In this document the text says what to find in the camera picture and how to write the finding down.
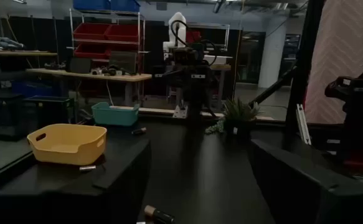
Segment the red storage bin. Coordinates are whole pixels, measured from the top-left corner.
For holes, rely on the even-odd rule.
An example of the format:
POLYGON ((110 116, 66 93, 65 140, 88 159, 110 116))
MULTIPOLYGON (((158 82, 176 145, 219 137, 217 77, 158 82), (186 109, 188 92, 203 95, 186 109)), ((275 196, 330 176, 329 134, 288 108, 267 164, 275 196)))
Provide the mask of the red storage bin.
POLYGON ((75 57, 80 58, 94 58, 94 59, 107 59, 107 47, 100 44, 79 44, 74 51, 75 57))
POLYGON ((200 31, 193 30, 193 31, 187 31, 186 32, 186 42, 188 44, 194 43, 201 40, 201 34, 200 31))
POLYGON ((138 26, 135 24, 112 24, 105 31, 107 40, 120 42, 137 42, 138 41, 138 26))
POLYGON ((105 40, 105 32, 109 24, 81 23, 73 32, 75 39, 105 40))

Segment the black device on worktable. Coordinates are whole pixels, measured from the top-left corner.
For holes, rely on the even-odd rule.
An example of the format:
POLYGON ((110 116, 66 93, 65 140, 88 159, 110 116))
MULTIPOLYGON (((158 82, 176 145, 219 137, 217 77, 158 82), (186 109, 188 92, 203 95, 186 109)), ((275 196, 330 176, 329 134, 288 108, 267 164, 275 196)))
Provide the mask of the black device on worktable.
POLYGON ((92 75, 101 75, 101 76, 122 76, 129 75, 129 73, 115 65, 110 65, 108 67, 97 67, 91 70, 92 75))
POLYGON ((55 62, 52 62, 44 64, 44 68, 48 70, 65 70, 66 66, 67 66, 66 63, 57 64, 55 62))

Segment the wooden bench table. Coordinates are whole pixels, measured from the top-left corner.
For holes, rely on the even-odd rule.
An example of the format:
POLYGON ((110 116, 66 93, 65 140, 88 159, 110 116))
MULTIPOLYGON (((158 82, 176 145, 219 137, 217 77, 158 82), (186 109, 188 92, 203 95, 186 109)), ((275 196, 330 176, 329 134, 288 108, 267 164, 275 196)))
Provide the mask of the wooden bench table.
MULTIPOLYGON (((27 50, 0 50, 0 57, 54 57, 57 53, 45 51, 27 51, 27 50)), ((25 72, 2 72, 0 71, 0 81, 12 80, 15 78, 23 77, 25 72)))

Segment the black plastic crate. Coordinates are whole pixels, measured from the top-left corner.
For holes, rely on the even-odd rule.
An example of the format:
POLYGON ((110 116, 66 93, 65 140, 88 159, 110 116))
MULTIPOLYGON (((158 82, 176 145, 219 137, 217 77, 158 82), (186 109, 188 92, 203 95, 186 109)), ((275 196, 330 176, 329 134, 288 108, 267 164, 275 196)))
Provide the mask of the black plastic crate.
POLYGON ((18 139, 25 135, 21 94, 0 92, 0 138, 18 139))
POLYGON ((24 103, 33 107, 39 128, 51 124, 72 124, 75 122, 75 101, 73 98, 32 96, 24 99, 24 103))

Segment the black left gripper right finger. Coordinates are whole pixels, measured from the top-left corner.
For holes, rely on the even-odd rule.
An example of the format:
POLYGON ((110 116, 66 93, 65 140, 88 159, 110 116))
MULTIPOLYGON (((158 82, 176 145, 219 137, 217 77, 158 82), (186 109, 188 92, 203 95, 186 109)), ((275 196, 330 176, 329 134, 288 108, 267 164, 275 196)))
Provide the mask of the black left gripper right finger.
POLYGON ((277 224, 363 224, 363 182, 315 148, 254 139, 251 167, 277 224))

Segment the blue plastic crate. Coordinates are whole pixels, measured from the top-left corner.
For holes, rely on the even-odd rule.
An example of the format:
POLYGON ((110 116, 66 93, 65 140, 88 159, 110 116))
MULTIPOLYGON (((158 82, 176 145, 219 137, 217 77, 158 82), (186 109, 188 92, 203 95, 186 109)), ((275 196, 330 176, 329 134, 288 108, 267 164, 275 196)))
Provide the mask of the blue plastic crate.
POLYGON ((22 94, 25 97, 61 95, 57 87, 44 82, 12 81, 11 90, 13 93, 22 94))

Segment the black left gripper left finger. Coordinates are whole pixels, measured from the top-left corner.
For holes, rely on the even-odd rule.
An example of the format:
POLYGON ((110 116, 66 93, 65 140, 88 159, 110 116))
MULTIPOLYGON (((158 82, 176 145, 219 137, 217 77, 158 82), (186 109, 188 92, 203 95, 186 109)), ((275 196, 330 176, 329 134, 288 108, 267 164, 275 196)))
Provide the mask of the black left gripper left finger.
POLYGON ((0 168, 0 223, 136 224, 149 179, 151 146, 109 149, 82 171, 32 153, 0 168))

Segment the teal plastic bin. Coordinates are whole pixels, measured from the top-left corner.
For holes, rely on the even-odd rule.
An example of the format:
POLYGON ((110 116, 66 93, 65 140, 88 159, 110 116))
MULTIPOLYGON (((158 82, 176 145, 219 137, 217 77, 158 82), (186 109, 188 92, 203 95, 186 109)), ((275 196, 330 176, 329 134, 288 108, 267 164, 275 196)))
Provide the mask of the teal plastic bin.
POLYGON ((139 104, 123 107, 101 102, 92 106, 92 112, 96 124, 132 126, 138 119, 139 104))

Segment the silver frame bracket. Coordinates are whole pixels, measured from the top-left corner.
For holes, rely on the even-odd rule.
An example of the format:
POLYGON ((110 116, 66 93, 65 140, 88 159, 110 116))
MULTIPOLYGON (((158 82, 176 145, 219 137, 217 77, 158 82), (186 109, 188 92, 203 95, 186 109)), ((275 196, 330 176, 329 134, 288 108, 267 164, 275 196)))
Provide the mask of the silver frame bracket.
POLYGON ((299 128, 301 140, 305 144, 310 146, 311 137, 309 135, 308 125, 306 122, 306 117, 305 117, 304 108, 303 108, 302 104, 296 105, 296 118, 297 118, 297 122, 298 122, 298 128, 299 128))

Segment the black computer monitor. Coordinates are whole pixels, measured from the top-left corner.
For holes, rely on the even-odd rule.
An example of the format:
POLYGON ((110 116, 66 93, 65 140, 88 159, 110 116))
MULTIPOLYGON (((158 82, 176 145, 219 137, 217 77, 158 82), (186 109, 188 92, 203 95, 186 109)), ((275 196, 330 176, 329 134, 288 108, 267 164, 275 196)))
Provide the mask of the black computer monitor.
POLYGON ((137 53, 111 50, 109 65, 114 65, 126 73, 135 74, 137 72, 137 53))
POLYGON ((92 69, 92 60, 90 58, 73 57, 68 63, 68 72, 72 73, 90 73, 92 69))

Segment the grey-blue robot parts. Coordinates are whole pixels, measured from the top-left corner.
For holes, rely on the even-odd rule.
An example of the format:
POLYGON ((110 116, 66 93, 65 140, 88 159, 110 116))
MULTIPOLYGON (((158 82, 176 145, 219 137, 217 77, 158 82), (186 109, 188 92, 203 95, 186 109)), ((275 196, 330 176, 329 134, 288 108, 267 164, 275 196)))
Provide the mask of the grey-blue robot parts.
POLYGON ((0 37, 0 49, 1 50, 22 50, 25 45, 11 40, 7 37, 0 37))

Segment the black machine on red base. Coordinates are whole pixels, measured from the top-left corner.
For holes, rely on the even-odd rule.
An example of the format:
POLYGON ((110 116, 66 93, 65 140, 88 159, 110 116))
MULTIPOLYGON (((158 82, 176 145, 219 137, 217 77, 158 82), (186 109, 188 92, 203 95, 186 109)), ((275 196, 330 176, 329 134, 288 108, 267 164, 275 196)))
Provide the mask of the black machine on red base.
POLYGON ((344 165, 363 170, 363 73, 357 78, 337 77, 324 93, 344 102, 342 110, 346 116, 337 156, 344 165))

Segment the yellow plastic bin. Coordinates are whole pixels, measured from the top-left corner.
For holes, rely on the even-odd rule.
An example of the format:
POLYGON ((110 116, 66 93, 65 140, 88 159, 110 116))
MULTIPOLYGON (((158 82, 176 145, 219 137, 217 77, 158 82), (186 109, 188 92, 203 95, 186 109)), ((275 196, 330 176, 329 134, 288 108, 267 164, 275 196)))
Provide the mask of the yellow plastic bin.
POLYGON ((107 129, 80 124, 51 124, 27 135, 40 162, 87 166, 106 149, 107 129))

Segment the long wooden worktable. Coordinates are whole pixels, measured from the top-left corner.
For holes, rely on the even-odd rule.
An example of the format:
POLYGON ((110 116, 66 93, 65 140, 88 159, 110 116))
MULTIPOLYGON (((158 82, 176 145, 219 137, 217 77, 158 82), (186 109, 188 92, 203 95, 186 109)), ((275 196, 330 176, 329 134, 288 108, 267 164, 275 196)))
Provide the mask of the long wooden worktable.
POLYGON ((125 105, 131 106, 133 98, 133 83, 137 83, 137 87, 140 86, 141 82, 152 79, 152 75, 140 73, 137 75, 120 75, 120 76, 104 76, 104 75, 91 75, 87 73, 72 73, 66 72, 65 70, 48 70, 45 68, 29 68, 26 70, 27 73, 41 73, 63 77, 77 77, 87 78, 95 80, 106 80, 113 82, 125 82, 125 105))

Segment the potted succulent plant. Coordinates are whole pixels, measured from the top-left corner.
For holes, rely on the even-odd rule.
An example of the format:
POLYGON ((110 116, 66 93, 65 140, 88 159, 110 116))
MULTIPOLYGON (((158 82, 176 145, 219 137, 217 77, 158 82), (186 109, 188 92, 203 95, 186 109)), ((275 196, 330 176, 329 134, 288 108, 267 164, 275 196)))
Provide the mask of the potted succulent plant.
POLYGON ((261 113, 257 102, 249 105, 240 98, 237 98, 236 101, 227 100, 224 103, 224 116, 215 125, 208 127, 205 133, 219 133, 238 138, 248 138, 261 113))

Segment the wooden side board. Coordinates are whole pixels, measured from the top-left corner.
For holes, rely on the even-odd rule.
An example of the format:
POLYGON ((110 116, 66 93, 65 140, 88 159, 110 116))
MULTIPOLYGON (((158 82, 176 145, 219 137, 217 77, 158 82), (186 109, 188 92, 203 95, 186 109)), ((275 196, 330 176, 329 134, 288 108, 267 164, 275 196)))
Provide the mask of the wooden side board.
MULTIPOLYGON (((144 112, 144 113, 154 113, 154 114, 171 114, 171 115, 174 114, 174 110, 157 109, 157 108, 139 108, 139 111, 144 112)), ((222 113, 214 113, 214 114, 218 117, 224 116, 222 113)), ((201 115, 211 116, 211 114, 208 112, 201 112, 201 115)), ((256 116, 256 118, 259 120, 264 120, 264 121, 275 121, 274 118, 269 117, 269 116, 256 116)))

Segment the chevron patterned divider panel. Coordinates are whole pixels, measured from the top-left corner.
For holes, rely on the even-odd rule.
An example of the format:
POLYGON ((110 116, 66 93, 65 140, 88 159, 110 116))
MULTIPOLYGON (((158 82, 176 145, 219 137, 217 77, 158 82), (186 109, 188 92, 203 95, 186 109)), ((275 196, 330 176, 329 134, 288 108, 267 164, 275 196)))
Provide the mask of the chevron patterned divider panel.
POLYGON ((363 73, 363 0, 325 0, 305 98, 309 123, 341 124, 343 102, 325 96, 337 77, 363 73))

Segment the blue storage bin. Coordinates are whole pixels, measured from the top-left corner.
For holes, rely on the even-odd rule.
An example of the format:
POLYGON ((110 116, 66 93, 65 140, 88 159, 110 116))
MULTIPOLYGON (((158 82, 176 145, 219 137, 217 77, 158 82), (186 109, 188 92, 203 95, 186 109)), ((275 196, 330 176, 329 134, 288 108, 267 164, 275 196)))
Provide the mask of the blue storage bin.
POLYGON ((78 10, 109 10, 111 0, 73 0, 73 8, 78 10))
POLYGON ((140 4, 137 0, 111 0, 112 11, 139 12, 140 4))

